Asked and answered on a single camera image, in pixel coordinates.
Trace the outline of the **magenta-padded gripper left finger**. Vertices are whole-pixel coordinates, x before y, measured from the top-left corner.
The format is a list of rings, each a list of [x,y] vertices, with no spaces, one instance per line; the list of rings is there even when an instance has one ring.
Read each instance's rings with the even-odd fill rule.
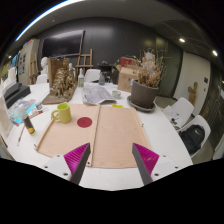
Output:
[[[78,185],[82,178],[90,152],[90,144],[86,143],[65,155],[55,155],[44,164],[42,168],[45,171]]]

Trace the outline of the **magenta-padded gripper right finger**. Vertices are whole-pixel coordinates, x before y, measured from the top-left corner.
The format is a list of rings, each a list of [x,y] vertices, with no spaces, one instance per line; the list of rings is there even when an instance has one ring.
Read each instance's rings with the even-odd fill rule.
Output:
[[[132,145],[132,154],[144,185],[181,169],[181,167],[167,155],[159,155],[137,143]]]

